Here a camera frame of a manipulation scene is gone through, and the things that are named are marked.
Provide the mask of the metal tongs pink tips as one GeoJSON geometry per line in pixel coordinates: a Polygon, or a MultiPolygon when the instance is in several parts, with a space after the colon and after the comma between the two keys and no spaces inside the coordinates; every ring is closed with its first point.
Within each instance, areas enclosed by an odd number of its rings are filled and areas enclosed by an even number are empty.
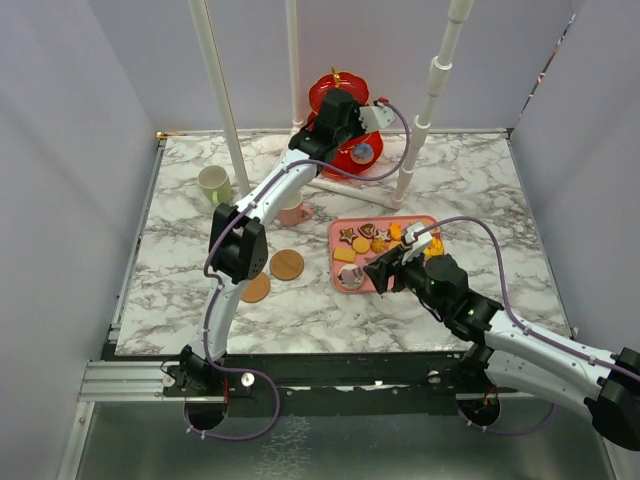
{"type": "Polygon", "coordinates": [[[390,257],[387,254],[379,254],[368,257],[362,265],[355,265],[351,272],[353,279],[364,281],[366,278],[372,282],[378,281],[386,276],[390,257]]]}

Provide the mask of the white chocolate donut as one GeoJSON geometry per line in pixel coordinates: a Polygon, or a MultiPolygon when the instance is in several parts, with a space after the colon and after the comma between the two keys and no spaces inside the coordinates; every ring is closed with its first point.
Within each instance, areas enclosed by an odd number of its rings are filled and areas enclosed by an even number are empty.
{"type": "Polygon", "coordinates": [[[356,264],[345,264],[337,275],[337,280],[341,288],[345,290],[359,290],[365,281],[365,273],[361,266],[356,264]]]}

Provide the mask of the blue frosted donut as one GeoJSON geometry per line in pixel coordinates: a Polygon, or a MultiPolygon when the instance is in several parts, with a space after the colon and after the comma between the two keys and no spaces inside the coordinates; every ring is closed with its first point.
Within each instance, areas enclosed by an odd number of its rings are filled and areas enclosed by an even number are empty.
{"type": "Polygon", "coordinates": [[[371,163],[375,157],[374,148],[368,143],[361,143],[350,150],[350,158],[357,165],[371,163]]]}

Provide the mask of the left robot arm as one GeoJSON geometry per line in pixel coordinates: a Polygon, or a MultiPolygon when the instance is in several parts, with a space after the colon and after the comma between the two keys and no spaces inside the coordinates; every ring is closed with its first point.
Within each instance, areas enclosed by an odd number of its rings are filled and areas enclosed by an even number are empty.
{"type": "Polygon", "coordinates": [[[240,297],[267,263],[267,227],[294,193],[322,170],[335,168],[344,144],[380,128],[374,113],[378,108],[385,106],[380,101],[362,104],[345,90],[329,91],[316,117],[291,137],[274,170],[236,204],[222,203],[214,210],[203,266],[211,280],[207,306],[196,339],[179,354],[179,371],[195,392],[214,392],[233,371],[216,361],[227,351],[240,297]]]}

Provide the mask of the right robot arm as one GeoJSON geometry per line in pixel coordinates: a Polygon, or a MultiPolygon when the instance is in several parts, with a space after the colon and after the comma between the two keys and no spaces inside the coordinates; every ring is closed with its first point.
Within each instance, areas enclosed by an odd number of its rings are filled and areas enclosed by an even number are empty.
{"type": "Polygon", "coordinates": [[[456,337],[473,343],[461,383],[518,390],[585,416],[604,438],[639,448],[639,354],[581,344],[524,320],[468,284],[450,255],[404,262],[395,249],[364,268],[378,293],[409,290],[456,337]]]}

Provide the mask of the swirl butter cookie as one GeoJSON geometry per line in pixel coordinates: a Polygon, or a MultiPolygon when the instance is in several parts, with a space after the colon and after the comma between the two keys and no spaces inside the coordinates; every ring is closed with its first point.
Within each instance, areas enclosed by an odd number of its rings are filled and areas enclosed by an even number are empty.
{"type": "Polygon", "coordinates": [[[380,254],[388,249],[387,242],[383,238],[373,238],[370,243],[370,250],[375,254],[380,254]]]}

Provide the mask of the right star gingerbread cookie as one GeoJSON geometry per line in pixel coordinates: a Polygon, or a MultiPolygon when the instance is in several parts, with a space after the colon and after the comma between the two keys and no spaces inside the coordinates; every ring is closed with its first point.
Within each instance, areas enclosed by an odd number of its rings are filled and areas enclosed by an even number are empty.
{"type": "Polygon", "coordinates": [[[381,239],[384,242],[389,242],[391,240],[390,234],[388,230],[376,230],[376,234],[374,236],[375,239],[381,239]]]}

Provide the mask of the star gingerbread cookie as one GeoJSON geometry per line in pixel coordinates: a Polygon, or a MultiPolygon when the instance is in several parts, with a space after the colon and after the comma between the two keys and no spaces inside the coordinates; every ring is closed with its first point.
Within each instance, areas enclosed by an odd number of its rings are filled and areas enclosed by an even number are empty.
{"type": "Polygon", "coordinates": [[[340,230],[339,241],[346,243],[348,245],[352,245],[353,242],[358,238],[358,234],[353,228],[346,228],[340,230]]]}
{"type": "Polygon", "coordinates": [[[374,236],[375,239],[381,239],[384,242],[389,242],[391,240],[390,234],[388,230],[376,230],[376,234],[374,236]]]}

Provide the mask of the left round biscuit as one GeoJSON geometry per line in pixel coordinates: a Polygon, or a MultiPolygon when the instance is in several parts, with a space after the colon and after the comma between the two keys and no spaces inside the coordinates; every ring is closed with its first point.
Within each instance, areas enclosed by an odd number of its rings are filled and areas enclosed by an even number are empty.
{"type": "Polygon", "coordinates": [[[364,255],[371,249],[371,241],[365,237],[357,237],[352,243],[353,250],[358,255],[364,255]]]}

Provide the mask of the orange fish cookie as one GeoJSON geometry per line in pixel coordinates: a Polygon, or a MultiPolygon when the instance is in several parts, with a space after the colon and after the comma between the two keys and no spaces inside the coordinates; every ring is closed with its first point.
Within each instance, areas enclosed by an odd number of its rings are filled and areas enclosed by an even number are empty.
{"type": "Polygon", "coordinates": [[[394,245],[399,244],[403,238],[402,226],[395,222],[391,223],[389,226],[389,236],[391,238],[391,242],[394,245]]]}

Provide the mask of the red three-tier stand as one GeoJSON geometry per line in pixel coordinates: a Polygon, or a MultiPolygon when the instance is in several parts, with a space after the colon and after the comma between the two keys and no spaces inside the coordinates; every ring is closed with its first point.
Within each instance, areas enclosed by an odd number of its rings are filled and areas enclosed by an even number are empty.
{"type": "Polygon", "coordinates": [[[338,100],[347,100],[346,107],[339,107],[338,140],[332,164],[340,170],[361,177],[370,170],[380,158],[383,140],[378,131],[365,133],[356,124],[359,106],[369,106],[370,92],[367,82],[360,76],[336,67],[320,77],[309,89],[308,100],[311,112],[307,118],[309,128],[314,119],[321,117],[321,124],[327,124],[324,113],[325,97],[329,95],[329,104],[334,106],[338,100]]]}

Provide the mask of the pink serving tray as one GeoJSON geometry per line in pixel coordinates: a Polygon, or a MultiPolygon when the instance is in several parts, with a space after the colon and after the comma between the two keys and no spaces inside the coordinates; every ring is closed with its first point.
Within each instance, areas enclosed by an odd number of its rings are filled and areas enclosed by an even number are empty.
{"type": "Polygon", "coordinates": [[[371,280],[362,268],[399,244],[391,231],[421,223],[429,226],[436,219],[428,215],[343,218],[328,230],[331,280],[341,293],[374,293],[371,280]]]}

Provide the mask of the heart gingerbread cookie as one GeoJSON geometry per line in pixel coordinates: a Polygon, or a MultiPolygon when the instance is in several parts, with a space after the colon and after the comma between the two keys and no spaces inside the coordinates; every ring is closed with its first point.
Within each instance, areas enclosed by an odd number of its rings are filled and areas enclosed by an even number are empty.
{"type": "Polygon", "coordinates": [[[358,233],[360,236],[373,239],[376,234],[376,226],[373,223],[364,223],[358,227],[358,233]]]}

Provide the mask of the rectangular yellow biscuit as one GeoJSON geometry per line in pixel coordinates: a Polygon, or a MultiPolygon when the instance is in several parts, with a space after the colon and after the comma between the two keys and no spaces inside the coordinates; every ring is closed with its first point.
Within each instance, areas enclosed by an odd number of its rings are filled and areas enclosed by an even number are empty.
{"type": "Polygon", "coordinates": [[[333,259],[343,263],[354,263],[357,253],[353,249],[337,247],[333,251],[333,259]]]}

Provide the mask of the left star gingerbread cookie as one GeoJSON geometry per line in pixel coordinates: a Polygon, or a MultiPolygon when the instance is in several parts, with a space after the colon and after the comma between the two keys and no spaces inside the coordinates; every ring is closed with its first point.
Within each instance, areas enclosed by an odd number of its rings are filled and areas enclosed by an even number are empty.
{"type": "Polygon", "coordinates": [[[352,245],[353,242],[358,238],[358,234],[353,228],[346,228],[340,230],[339,241],[346,243],[348,245],[352,245]]]}

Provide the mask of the yellow donut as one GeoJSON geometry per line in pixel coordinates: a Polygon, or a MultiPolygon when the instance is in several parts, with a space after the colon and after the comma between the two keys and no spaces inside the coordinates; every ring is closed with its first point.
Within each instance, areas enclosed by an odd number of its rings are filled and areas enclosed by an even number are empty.
{"type": "Polygon", "coordinates": [[[424,253],[428,258],[440,256],[444,254],[444,244],[440,237],[433,237],[429,245],[425,248],[424,253]]]}

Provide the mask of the upper wooden coaster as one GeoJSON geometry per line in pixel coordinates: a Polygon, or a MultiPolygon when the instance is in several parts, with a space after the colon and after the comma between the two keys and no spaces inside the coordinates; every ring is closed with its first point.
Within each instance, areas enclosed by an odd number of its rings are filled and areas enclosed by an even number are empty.
{"type": "Polygon", "coordinates": [[[304,270],[304,259],[292,249],[276,252],[270,261],[271,274],[278,280],[291,281],[298,278],[304,270]]]}

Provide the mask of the wooden coaster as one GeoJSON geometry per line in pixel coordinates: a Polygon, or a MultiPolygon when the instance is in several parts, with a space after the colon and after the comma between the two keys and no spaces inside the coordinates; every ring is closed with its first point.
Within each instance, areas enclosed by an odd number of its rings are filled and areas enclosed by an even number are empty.
{"type": "Polygon", "coordinates": [[[270,261],[271,274],[278,280],[291,281],[298,278],[304,270],[304,259],[292,249],[276,252],[270,261]]]}
{"type": "Polygon", "coordinates": [[[270,279],[269,276],[261,272],[253,280],[251,280],[243,294],[241,300],[245,303],[257,303],[263,300],[270,292],[270,279]]]}

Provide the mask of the pink mug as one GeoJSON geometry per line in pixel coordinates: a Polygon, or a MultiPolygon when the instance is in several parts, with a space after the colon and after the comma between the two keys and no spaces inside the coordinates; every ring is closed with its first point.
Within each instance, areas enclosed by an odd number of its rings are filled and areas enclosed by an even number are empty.
{"type": "Polygon", "coordinates": [[[303,202],[303,194],[301,191],[293,194],[280,209],[276,216],[276,220],[286,227],[292,227],[300,223],[311,220],[313,211],[303,202]]]}

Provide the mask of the lower wooden coaster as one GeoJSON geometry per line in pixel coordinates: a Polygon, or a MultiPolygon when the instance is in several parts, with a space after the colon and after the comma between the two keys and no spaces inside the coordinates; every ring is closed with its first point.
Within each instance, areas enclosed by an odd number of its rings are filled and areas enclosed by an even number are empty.
{"type": "Polygon", "coordinates": [[[270,279],[269,276],[261,272],[253,280],[251,280],[243,294],[241,300],[245,303],[257,303],[263,300],[270,292],[270,279]]]}

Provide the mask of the green mug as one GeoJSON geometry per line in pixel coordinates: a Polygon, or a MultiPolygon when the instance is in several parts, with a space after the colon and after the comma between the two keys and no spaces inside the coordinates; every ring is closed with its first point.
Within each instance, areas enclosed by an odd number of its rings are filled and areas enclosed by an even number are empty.
{"type": "Polygon", "coordinates": [[[197,177],[198,185],[212,205],[229,204],[233,198],[229,176],[221,166],[207,166],[197,177]]]}

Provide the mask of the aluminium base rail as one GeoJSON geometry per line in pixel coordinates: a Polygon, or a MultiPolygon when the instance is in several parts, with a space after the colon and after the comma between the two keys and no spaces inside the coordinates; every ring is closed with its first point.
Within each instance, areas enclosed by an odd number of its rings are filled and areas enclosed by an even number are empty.
{"type": "Polygon", "coordinates": [[[165,399],[220,400],[250,394],[269,384],[282,394],[314,389],[340,393],[418,387],[433,395],[480,396],[495,385],[486,374],[462,364],[462,352],[235,354],[222,359],[223,371],[193,353],[162,362],[94,361],[86,367],[79,399],[85,402],[153,401],[165,399]]]}

